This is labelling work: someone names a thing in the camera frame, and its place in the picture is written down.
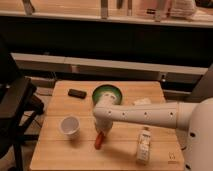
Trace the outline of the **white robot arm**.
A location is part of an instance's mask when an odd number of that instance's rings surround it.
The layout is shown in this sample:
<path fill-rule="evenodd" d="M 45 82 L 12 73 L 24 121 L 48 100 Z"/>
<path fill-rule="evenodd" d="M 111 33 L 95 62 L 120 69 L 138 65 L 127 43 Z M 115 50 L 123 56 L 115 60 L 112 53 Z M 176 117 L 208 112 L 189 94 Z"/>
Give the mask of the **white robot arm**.
<path fill-rule="evenodd" d="M 113 122 L 186 130 L 184 171 L 213 171 L 213 98 L 200 103 L 123 106 L 106 96 L 95 105 L 93 115 L 96 128 L 103 132 L 108 132 Z"/>

